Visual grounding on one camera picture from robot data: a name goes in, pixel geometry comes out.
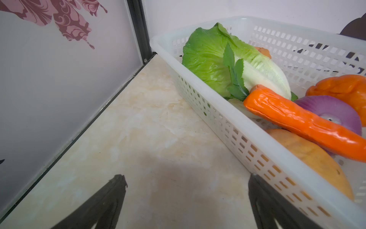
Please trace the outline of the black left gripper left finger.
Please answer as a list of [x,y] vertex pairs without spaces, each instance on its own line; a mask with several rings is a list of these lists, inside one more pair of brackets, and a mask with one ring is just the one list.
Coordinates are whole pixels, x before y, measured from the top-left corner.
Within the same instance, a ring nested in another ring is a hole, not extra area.
[[128,185],[123,175],[115,175],[54,229],[115,229]]

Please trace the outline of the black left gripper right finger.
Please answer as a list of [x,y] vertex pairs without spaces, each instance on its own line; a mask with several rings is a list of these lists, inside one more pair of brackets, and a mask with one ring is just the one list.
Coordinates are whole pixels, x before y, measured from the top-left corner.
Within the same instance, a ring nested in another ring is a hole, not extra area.
[[249,199],[259,229],[320,229],[258,174],[248,182]]

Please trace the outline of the orange bell pepper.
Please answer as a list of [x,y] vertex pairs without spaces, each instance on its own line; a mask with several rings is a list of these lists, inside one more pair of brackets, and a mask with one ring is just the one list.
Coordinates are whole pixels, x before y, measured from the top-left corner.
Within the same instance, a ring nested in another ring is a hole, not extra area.
[[343,75],[319,81],[306,91],[306,96],[328,95],[353,107],[366,126],[366,78],[361,75]]

